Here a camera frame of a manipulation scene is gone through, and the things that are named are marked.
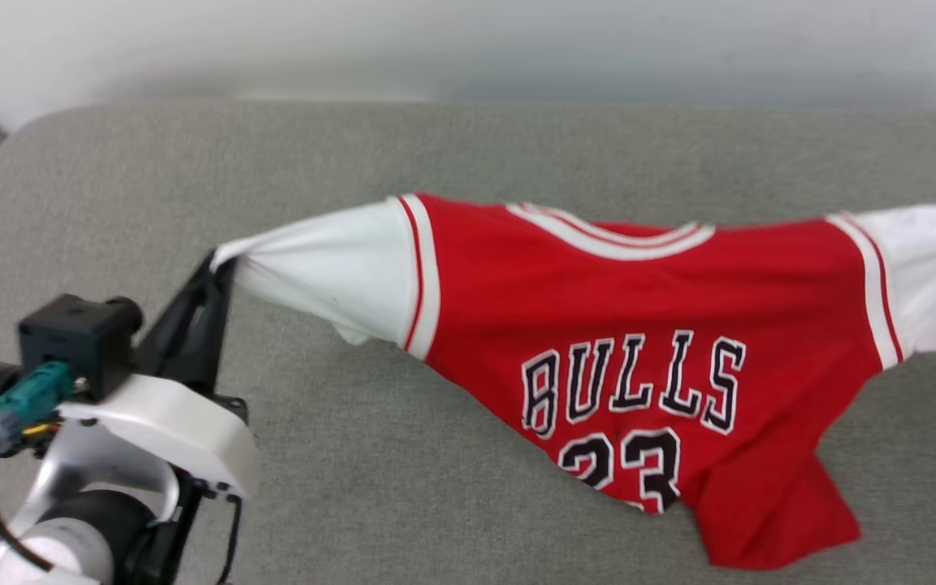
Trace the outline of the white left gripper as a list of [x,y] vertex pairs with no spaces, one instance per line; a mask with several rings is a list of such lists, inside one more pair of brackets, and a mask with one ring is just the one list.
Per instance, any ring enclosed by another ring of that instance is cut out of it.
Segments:
[[112,436],[249,500],[260,484],[254,434],[204,397],[218,382],[235,270],[231,262],[213,269],[212,260],[209,252],[136,348],[135,366],[161,369],[161,378],[133,374],[99,404],[68,402],[59,412],[97,419]]

